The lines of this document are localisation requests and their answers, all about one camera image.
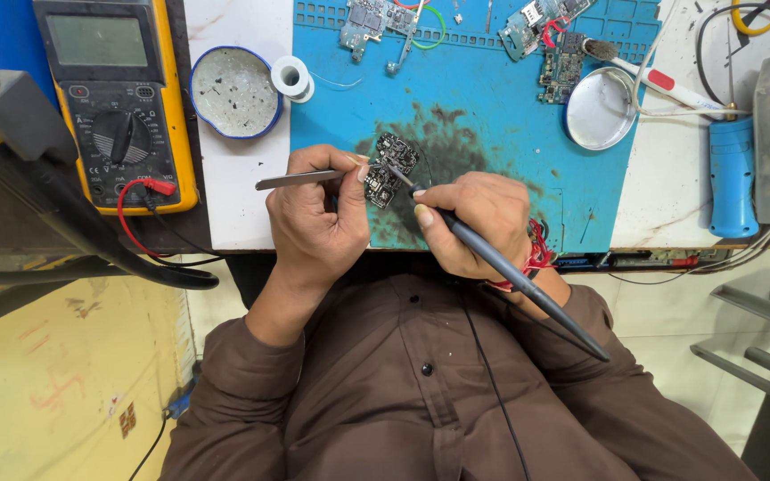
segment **silicone repair mat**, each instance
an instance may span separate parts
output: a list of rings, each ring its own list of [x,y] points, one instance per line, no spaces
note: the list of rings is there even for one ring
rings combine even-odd
[[[348,15],[345,2],[293,4],[293,55],[318,78],[315,94],[293,104],[290,148],[332,144],[374,157],[377,139],[391,132],[421,154],[412,180],[424,185],[453,181],[483,170],[523,181],[531,216],[549,224],[549,245],[558,252],[604,252],[611,241],[636,125],[617,145],[589,151],[567,136],[564,105],[541,104],[537,94],[543,47],[528,58],[509,58],[498,30],[524,4],[501,0],[432,0],[446,25],[442,44],[412,47],[396,75],[405,36],[385,32],[368,41],[361,61],[339,45]],[[657,2],[599,0],[577,17],[571,32],[613,41],[620,56],[637,63],[660,27]],[[457,25],[455,16],[462,22]],[[415,38],[429,45],[441,24],[423,12]],[[585,59],[583,74],[603,66]],[[643,98],[643,87],[640,92]],[[388,209],[368,203],[372,246],[425,249],[401,189]]]

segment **sleeve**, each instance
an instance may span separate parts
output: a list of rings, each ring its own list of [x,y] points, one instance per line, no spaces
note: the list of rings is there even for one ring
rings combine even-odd
[[[603,363],[573,346],[550,318],[508,311],[512,332],[555,394],[595,440],[645,481],[750,480],[756,477],[693,412],[666,399],[616,335],[604,299],[572,286],[564,309],[611,355]]]
[[[304,354],[302,335],[291,346],[268,346],[244,318],[210,332],[203,374],[171,432],[160,480],[285,479],[278,424]]]

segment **white countertop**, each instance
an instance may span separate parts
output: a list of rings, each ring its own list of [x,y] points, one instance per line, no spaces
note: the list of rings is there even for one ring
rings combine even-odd
[[[697,12],[693,2],[683,0],[657,49],[653,67],[705,95],[694,62],[696,35],[712,9],[728,3],[717,0],[699,0],[699,3],[703,13]],[[660,3],[661,19],[671,4],[672,0]],[[294,2],[189,0],[185,6],[192,63],[218,45],[244,46],[270,63],[292,54]],[[726,17],[718,16],[709,23],[703,49],[710,84],[723,99],[728,98]],[[758,19],[754,26],[763,22]],[[733,49],[737,49],[734,29],[732,34]],[[735,95],[740,108],[751,108],[759,66],[767,57],[770,57],[770,32],[751,38],[750,44],[733,56]],[[259,179],[285,173],[290,152],[290,104],[284,104],[284,113],[274,129],[259,139],[227,139],[198,119],[214,249],[273,247],[264,205],[268,192],[257,192],[253,186]],[[649,89],[644,107],[649,110],[681,108],[675,101]],[[641,116],[638,122],[611,246],[712,246],[720,238],[708,232],[712,206],[709,122],[695,115]]]

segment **white handle brush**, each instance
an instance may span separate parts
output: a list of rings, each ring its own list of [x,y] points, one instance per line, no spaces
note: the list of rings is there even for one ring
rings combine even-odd
[[[632,75],[637,75],[640,67],[632,65],[619,58],[617,46],[611,42],[597,40],[595,38],[586,38],[581,44],[581,49],[587,55],[602,61],[609,61]],[[666,73],[647,67],[643,71],[641,82],[651,86],[660,93],[665,93],[672,98],[679,100],[692,109],[723,110],[726,106],[713,102],[711,98],[704,97],[685,86],[679,85],[673,78]],[[724,114],[708,114],[714,120],[724,120]]]

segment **hand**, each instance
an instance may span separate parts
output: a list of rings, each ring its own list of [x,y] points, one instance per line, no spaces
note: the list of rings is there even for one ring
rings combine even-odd
[[[528,218],[530,202],[525,185],[501,175],[469,172],[453,184],[415,192],[415,217],[423,238],[439,264],[451,274],[470,279],[504,281],[504,277],[477,256],[444,224],[430,207],[455,211],[456,216],[521,269],[530,255]]]
[[[287,173],[332,168],[342,180],[277,188],[266,198],[278,261],[275,271],[293,289],[323,293],[355,264],[369,243],[365,156],[320,145],[290,153]],[[332,209],[337,195],[337,213]]]

